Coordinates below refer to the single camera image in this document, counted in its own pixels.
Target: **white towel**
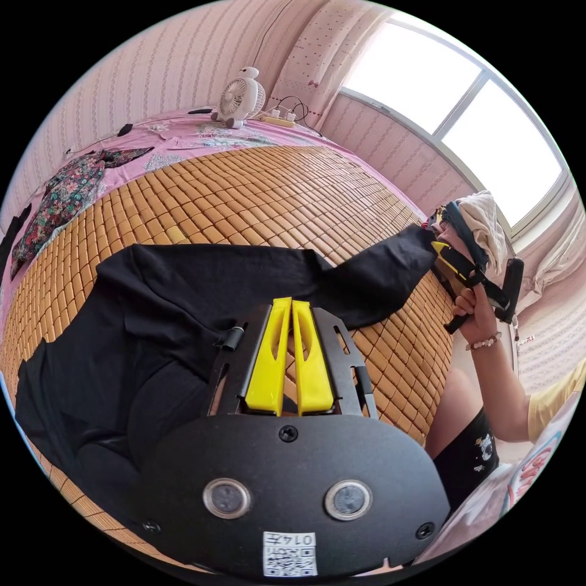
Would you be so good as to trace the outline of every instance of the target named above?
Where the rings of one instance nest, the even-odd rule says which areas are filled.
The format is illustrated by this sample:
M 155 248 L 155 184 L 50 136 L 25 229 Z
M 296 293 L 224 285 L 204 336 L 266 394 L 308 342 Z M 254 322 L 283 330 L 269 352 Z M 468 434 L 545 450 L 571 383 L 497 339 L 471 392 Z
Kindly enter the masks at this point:
M 496 202 L 490 191 L 456 200 L 476 244 L 488 255 L 487 277 L 496 279 L 507 263 L 507 241 L 496 217 Z

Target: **hand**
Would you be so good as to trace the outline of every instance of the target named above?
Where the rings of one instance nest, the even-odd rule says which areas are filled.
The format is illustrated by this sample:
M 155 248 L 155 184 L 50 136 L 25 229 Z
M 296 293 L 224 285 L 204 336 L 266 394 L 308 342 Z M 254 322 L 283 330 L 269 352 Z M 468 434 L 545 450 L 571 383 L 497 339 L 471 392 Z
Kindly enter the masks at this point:
M 488 301 L 487 292 L 481 284 L 474 289 L 464 289 L 462 295 L 456 297 L 452 315 L 470 317 L 460 327 L 460 331 L 468 344 L 483 342 L 497 333 L 498 327 L 494 308 Z

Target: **white fan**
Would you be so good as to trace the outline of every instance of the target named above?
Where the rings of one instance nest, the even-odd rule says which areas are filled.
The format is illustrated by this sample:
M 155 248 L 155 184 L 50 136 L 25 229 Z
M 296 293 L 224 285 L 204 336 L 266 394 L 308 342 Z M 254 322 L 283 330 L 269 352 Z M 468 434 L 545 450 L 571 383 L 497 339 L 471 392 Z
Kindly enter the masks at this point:
M 242 128 L 245 120 L 256 116 L 267 99 L 264 88 L 256 81 L 259 71 L 255 67 L 240 70 L 242 77 L 233 79 L 222 94 L 212 120 L 225 122 L 228 128 Z

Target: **white curtain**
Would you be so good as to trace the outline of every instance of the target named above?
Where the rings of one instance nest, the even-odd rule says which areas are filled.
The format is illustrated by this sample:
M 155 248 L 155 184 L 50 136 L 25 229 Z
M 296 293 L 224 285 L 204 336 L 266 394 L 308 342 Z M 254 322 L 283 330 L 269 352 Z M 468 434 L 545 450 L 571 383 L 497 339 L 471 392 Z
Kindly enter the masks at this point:
M 287 59 L 268 106 L 288 96 L 299 98 L 309 109 L 308 126 L 319 130 L 352 65 L 369 46 L 392 10 L 364 0 L 330 0 L 305 27 Z M 296 99 L 284 100 L 293 109 Z M 295 108 L 300 118 L 306 114 Z
M 585 261 L 586 212 L 579 203 L 562 238 L 537 267 L 528 293 L 517 303 L 517 315 L 538 301 L 546 287 L 568 277 Z

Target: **label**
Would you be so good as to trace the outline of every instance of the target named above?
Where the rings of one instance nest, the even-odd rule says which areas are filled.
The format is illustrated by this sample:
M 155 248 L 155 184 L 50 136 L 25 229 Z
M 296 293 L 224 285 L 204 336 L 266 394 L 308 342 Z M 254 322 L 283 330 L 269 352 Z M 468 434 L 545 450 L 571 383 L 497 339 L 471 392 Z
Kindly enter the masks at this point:
M 532 342 L 535 339 L 535 336 L 529 336 L 528 338 L 525 338 L 525 340 L 519 340 L 517 342 L 518 346 L 523 346 L 524 344 L 527 344 L 528 342 Z
M 315 533 L 262 534 L 262 567 L 265 576 L 317 576 Z

